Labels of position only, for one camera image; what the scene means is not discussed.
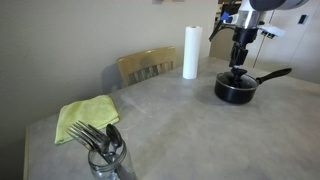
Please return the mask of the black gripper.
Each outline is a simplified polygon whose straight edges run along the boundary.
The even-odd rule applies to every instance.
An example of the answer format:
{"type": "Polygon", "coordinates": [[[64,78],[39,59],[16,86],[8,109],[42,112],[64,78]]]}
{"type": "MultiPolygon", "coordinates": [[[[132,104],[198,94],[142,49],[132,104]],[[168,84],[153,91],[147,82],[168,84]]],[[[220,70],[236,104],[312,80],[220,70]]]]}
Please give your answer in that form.
{"type": "Polygon", "coordinates": [[[257,28],[245,29],[236,27],[233,33],[232,40],[234,42],[230,53],[229,67],[233,67],[234,64],[242,65],[247,57],[248,50],[246,46],[252,43],[257,37],[257,28]]]}

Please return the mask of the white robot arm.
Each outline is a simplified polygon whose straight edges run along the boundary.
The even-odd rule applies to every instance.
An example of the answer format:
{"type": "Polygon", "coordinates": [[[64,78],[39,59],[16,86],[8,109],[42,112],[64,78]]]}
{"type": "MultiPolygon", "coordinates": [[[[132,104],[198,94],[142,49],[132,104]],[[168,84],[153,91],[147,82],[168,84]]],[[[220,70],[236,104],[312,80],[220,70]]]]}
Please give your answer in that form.
{"type": "Polygon", "coordinates": [[[306,4],[309,0],[242,0],[238,12],[230,15],[230,24],[235,26],[229,66],[242,65],[248,54],[246,46],[252,43],[259,30],[270,38],[282,37],[285,31],[270,25],[262,24],[265,14],[271,10],[290,10],[306,4]]]}

